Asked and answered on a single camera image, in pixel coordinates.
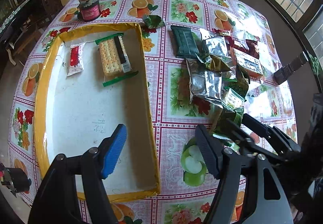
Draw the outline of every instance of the cracker package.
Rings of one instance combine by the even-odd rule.
[[[117,83],[138,74],[131,68],[123,41],[123,33],[116,33],[95,41],[99,46],[105,77],[103,86]]]
[[[71,45],[71,58],[68,67],[67,76],[84,70],[83,66],[83,48],[85,43],[78,45]]]

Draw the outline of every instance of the red snack package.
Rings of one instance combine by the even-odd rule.
[[[258,41],[246,39],[247,46],[249,47],[249,55],[259,59]]]
[[[244,45],[242,43],[240,43],[239,41],[234,40],[233,41],[233,45],[231,47],[233,47],[235,49],[238,49],[238,50],[240,50],[240,51],[242,51],[244,53],[249,54],[249,49],[246,49],[244,47]]]

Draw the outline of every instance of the silver foil packet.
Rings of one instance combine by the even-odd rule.
[[[222,57],[221,59],[231,69],[231,71],[222,72],[222,79],[229,80],[229,81],[237,81],[237,77],[235,74],[236,65],[233,63],[232,58],[231,57]]]
[[[197,59],[187,58],[186,63],[190,74],[190,103],[197,96],[222,107],[222,74],[207,69]]]
[[[202,51],[204,54],[212,54],[219,57],[230,56],[223,36],[202,28],[200,28],[200,32],[202,36]]]

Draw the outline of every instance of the metal screw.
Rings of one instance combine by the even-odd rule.
[[[233,153],[233,150],[230,149],[230,148],[225,148],[224,149],[224,153],[226,153],[226,154],[232,154]]]
[[[258,159],[265,160],[266,156],[264,154],[258,154]]]
[[[99,151],[99,149],[98,149],[98,148],[96,148],[96,147],[93,147],[93,148],[90,148],[88,151],[89,151],[90,153],[92,153],[92,154],[95,154],[95,153],[97,153],[97,152]]]
[[[58,154],[56,156],[56,160],[63,160],[64,159],[64,154]]]

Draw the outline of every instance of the plastic tablecloth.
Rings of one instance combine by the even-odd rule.
[[[28,57],[13,99],[8,152],[11,166],[22,168],[32,180],[30,191],[19,194],[28,205],[33,204],[42,181],[33,140],[35,96],[42,63],[60,33],[82,25],[143,22],[141,17],[144,14],[159,15],[166,23],[163,28],[142,29],[161,194],[114,204],[113,209],[119,221],[125,224],[131,224],[131,221],[135,224],[200,223],[210,208],[218,185],[218,181],[208,172],[198,186],[192,186],[196,185],[196,180],[184,181],[184,169],[180,163],[183,147],[194,137],[197,124],[210,127],[212,110],[206,102],[189,103],[189,75],[185,60],[175,57],[176,44],[171,25],[190,27],[197,37],[201,36],[200,28],[231,30],[233,38],[246,48],[246,39],[258,40],[264,78],[251,78],[244,103],[245,112],[262,123],[277,126],[297,141],[296,119],[288,83],[278,86],[272,77],[281,63],[268,22],[248,5],[238,0],[100,0],[101,16],[92,22],[84,22],[77,18],[78,4],[78,0],[70,0],[42,34]],[[272,150],[265,140],[242,128],[259,146]],[[239,190],[244,190],[244,185],[245,178],[241,176]],[[239,204],[237,199],[235,212],[238,217],[241,211]],[[90,222],[85,201],[80,200],[80,208],[83,219]]]

